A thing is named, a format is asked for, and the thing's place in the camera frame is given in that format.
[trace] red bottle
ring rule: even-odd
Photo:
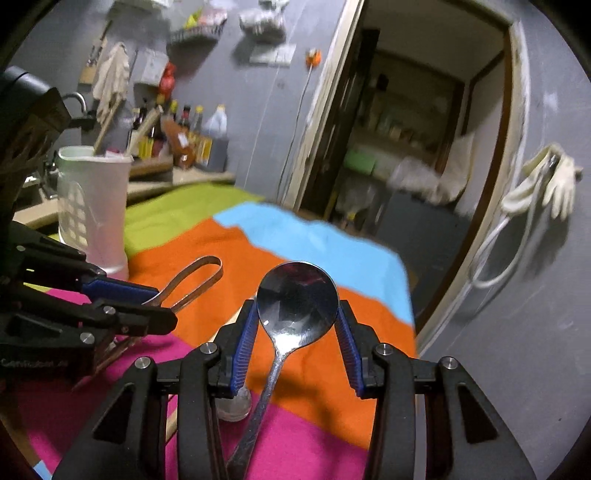
[[[164,73],[162,78],[160,79],[160,85],[158,86],[158,93],[164,95],[166,100],[170,99],[172,92],[174,90],[174,72],[177,71],[176,66],[172,63],[168,62],[164,68]]]

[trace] white glove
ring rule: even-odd
[[[542,148],[534,158],[521,167],[521,173],[525,176],[525,180],[501,200],[501,208],[505,214],[509,216],[521,215],[528,210],[540,172],[553,154],[566,155],[560,145],[551,144]]]
[[[558,167],[556,167],[554,175],[548,182],[542,200],[542,206],[545,207],[552,198],[554,199],[552,202],[552,218],[556,218],[560,214],[560,219],[566,220],[573,213],[574,183],[577,172],[581,170],[574,166],[574,160],[568,155],[563,155],[560,162],[558,162]]]

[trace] blue gripper pad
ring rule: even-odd
[[[379,344],[374,329],[357,322],[346,300],[340,302],[335,328],[349,385],[360,398],[378,398],[384,387],[384,369],[374,360],[373,349]]]
[[[238,390],[242,388],[246,380],[246,372],[248,371],[248,364],[251,361],[252,348],[255,345],[258,322],[258,308],[256,301],[253,301],[232,362],[230,389],[233,395],[237,395]]]
[[[158,294],[158,289],[114,278],[99,277],[82,280],[82,293],[90,301],[113,300],[141,305]]]
[[[361,370],[361,355],[355,345],[355,339],[349,328],[345,313],[342,306],[339,306],[339,311],[335,321],[336,337],[339,340],[340,353],[343,356],[345,363],[345,370],[349,379],[349,385],[358,397],[363,394],[363,375]]]

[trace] metal spoon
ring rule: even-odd
[[[256,303],[262,326],[275,346],[275,359],[245,433],[226,465],[229,480],[242,480],[246,475],[262,417],[285,359],[330,330],[339,308],[339,294],[323,270],[305,262],[288,262],[265,275]]]

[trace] orange fabric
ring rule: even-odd
[[[226,229],[208,219],[169,243],[133,257],[129,262],[130,280],[163,288],[176,272],[203,255],[221,258],[224,275],[210,291],[178,314],[174,333],[191,346],[207,341],[244,300],[256,293],[263,276],[285,261],[252,246],[240,229]],[[178,300],[210,274],[211,270],[204,268],[188,278],[169,302]],[[339,294],[349,301],[357,320],[371,325],[381,341],[393,344],[407,355],[415,355],[414,331],[410,326],[397,320],[376,300],[346,288],[339,288]],[[263,389],[273,354],[271,341],[259,328],[246,379],[255,392]],[[375,402],[355,397],[334,329],[287,359],[272,401],[353,445],[369,446]]]

